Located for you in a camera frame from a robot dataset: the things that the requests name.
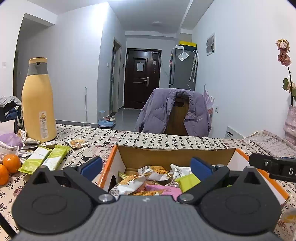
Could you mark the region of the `dark entrance door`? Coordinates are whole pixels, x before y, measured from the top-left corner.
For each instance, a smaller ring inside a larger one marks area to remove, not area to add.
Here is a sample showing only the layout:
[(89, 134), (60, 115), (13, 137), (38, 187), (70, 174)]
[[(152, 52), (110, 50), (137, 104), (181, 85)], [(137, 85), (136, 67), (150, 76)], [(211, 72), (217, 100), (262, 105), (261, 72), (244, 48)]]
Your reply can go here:
[(141, 109), (152, 91), (159, 88), (161, 50), (128, 48), (123, 107)]

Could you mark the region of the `pink snack bag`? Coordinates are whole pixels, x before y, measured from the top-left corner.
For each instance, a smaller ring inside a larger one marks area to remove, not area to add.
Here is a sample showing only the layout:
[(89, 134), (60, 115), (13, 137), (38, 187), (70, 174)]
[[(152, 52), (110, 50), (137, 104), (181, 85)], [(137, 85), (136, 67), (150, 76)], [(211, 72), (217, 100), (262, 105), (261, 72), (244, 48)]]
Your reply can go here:
[(170, 195), (176, 201), (177, 197), (182, 194), (182, 191), (178, 187), (162, 186), (162, 185), (149, 185), (145, 186), (147, 191), (162, 191), (161, 195)]

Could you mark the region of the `small green snack bar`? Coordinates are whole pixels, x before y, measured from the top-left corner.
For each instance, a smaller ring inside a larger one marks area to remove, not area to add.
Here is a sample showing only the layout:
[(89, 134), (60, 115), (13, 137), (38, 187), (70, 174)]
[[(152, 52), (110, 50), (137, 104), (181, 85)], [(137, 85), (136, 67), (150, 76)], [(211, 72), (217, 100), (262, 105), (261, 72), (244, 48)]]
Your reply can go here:
[(70, 149), (71, 148), (69, 146), (55, 145), (55, 148), (42, 165), (48, 167), (50, 171), (57, 170), (65, 156), (69, 153)]
[(31, 156), (29, 156), (29, 158), (22, 164), (18, 171), (29, 175), (33, 174), (46, 160), (51, 151), (52, 150), (49, 148), (38, 146)]

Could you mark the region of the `dried pink roses bouquet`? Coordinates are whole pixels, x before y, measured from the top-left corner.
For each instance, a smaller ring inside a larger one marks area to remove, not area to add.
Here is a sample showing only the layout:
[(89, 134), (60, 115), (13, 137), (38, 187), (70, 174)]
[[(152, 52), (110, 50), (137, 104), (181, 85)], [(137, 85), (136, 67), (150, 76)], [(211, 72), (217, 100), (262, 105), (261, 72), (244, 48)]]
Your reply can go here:
[(291, 58), (289, 56), (290, 44), (286, 39), (278, 39), (275, 42), (279, 54), (277, 56), (278, 62), (282, 66), (286, 66), (288, 70), (288, 76), (283, 79), (283, 90), (290, 93), (290, 105), (294, 106), (295, 101), (295, 83), (292, 81), (292, 73), (290, 71), (290, 65), (292, 64)]

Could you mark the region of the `wall electrical panel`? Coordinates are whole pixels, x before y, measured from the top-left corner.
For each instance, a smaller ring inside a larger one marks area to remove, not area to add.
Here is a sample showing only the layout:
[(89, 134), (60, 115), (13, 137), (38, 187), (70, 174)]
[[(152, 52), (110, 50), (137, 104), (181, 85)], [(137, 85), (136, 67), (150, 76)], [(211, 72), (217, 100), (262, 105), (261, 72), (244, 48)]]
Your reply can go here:
[(206, 53), (208, 56), (215, 53), (215, 34), (214, 33), (206, 41)]

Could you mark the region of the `grey refrigerator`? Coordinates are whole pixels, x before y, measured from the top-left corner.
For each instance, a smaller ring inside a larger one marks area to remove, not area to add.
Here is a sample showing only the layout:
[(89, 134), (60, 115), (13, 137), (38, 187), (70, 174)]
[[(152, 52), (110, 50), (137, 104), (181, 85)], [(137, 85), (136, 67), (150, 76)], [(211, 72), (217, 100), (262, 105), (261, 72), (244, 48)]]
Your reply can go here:
[(195, 91), (198, 51), (172, 49), (169, 88)]

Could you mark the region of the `pink textured vase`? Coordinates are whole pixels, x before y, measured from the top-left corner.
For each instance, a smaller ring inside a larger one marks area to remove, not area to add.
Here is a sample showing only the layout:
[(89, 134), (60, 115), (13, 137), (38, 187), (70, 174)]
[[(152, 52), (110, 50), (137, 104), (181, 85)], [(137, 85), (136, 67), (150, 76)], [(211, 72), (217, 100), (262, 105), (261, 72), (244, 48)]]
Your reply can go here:
[(287, 119), (284, 125), (285, 136), (295, 142), (295, 106), (290, 105), (287, 112)]

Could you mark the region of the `purple down jacket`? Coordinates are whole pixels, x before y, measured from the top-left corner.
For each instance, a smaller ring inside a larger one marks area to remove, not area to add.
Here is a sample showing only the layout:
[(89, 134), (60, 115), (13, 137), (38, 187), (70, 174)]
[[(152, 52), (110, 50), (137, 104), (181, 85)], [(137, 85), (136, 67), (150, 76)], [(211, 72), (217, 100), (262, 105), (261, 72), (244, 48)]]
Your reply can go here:
[(199, 92), (156, 88), (142, 108), (135, 130), (143, 133), (208, 137), (211, 119), (205, 99)]

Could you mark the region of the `folded pink quilt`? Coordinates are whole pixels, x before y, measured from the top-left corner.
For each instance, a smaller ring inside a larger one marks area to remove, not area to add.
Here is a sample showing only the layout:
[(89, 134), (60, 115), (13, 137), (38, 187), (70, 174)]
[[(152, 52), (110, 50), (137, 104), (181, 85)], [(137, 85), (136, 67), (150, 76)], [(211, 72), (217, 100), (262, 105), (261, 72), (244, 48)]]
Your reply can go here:
[(270, 156), (295, 158), (295, 143), (267, 130), (256, 131), (243, 140), (252, 142)]

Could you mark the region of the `oat crisps packet on table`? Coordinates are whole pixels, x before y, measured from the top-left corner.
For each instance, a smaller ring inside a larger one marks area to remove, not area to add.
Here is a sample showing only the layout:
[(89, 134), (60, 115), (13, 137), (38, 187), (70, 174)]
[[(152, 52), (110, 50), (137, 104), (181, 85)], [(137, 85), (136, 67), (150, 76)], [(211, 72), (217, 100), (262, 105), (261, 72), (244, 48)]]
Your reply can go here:
[(87, 145), (89, 145), (89, 143), (86, 140), (83, 140), (80, 138), (66, 140), (66, 143), (72, 149), (80, 149), (80, 148), (83, 148), (83, 147), (86, 147)]

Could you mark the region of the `yellow box on refrigerator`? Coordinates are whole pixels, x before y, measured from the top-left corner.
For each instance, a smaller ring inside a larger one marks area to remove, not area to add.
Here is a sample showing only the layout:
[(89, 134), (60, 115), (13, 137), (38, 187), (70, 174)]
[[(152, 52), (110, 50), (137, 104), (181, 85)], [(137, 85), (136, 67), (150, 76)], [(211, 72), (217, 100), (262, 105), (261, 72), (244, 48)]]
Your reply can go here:
[(192, 43), (192, 42), (179, 41), (179, 45), (180, 46), (190, 46), (190, 47), (196, 47), (197, 48), (197, 44)]

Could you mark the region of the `oat crisps snack packet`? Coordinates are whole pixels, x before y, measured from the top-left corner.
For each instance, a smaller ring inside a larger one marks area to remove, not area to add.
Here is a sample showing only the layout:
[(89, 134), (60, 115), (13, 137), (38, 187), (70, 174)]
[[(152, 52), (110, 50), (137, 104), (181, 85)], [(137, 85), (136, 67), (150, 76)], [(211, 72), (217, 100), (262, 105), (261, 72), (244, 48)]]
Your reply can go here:
[(150, 174), (130, 175), (116, 184), (116, 186), (113, 187), (109, 193), (116, 199), (121, 195), (129, 195), (138, 190), (138, 188), (144, 184), (149, 176)]

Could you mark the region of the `white silver snack packet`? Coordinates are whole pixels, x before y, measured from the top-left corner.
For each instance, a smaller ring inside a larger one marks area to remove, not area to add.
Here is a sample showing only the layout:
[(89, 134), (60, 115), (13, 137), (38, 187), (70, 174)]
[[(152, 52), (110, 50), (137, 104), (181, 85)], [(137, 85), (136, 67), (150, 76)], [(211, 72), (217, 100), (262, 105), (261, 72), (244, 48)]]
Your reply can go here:
[(190, 167), (179, 167), (175, 164), (171, 164), (171, 170), (173, 172), (173, 177), (169, 185), (173, 187), (179, 187), (179, 184), (176, 182), (176, 179), (183, 176), (187, 176), (192, 173)]

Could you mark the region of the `orange mandarin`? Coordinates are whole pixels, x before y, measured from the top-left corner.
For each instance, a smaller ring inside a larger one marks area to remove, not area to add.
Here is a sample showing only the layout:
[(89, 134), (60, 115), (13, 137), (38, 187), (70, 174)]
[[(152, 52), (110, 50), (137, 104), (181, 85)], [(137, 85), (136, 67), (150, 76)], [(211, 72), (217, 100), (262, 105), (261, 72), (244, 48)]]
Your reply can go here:
[(22, 163), (17, 155), (8, 154), (5, 155), (3, 158), (3, 165), (7, 168), (7, 170), (10, 173), (14, 174), (19, 171), (19, 168), (21, 167)]
[(7, 170), (7, 168), (3, 165), (0, 164), (0, 185), (6, 185), (7, 182), (9, 181), (10, 178), (10, 173)]

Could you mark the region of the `wooden chair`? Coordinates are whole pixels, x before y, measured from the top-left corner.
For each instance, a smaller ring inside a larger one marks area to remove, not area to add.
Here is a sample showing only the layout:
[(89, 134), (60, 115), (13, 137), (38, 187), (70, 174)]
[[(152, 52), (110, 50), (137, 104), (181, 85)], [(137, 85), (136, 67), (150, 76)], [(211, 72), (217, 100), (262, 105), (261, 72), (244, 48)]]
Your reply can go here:
[(165, 133), (168, 135), (187, 136), (184, 119), (187, 115), (189, 104), (187, 101), (176, 101), (169, 115)]

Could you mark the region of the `orange cardboard pumpkin box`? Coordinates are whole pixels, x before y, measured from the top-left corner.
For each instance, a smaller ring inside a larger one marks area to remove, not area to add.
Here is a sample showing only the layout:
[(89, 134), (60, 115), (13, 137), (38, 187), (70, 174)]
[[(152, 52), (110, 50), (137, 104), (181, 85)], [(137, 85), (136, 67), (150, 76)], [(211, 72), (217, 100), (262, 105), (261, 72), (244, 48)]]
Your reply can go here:
[(109, 192), (123, 179), (119, 176), (120, 173), (136, 175), (138, 169), (145, 166), (160, 166), (171, 171), (171, 164), (190, 166), (193, 157), (213, 166), (223, 164), (231, 171), (242, 171), (249, 165), (249, 157), (240, 149), (144, 149), (115, 145), (99, 175), (98, 186)]

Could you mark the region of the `yellow thermos bottle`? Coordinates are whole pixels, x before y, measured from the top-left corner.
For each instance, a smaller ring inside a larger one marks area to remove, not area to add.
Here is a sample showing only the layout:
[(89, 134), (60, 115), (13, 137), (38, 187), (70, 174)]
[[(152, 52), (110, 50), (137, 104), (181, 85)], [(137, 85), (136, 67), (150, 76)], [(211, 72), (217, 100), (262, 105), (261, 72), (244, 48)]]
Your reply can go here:
[(32, 58), (22, 90), (23, 122), (29, 138), (42, 143), (56, 138), (53, 91), (47, 58)]

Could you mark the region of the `purple tissue paper bag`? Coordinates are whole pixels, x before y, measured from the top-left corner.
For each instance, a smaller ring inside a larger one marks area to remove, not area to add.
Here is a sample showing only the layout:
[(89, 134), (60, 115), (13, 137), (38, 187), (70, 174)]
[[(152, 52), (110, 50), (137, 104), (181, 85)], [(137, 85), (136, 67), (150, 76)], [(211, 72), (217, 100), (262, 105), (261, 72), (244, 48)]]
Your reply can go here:
[(6, 155), (18, 155), (21, 138), (14, 133), (14, 120), (1, 123), (1, 161)]

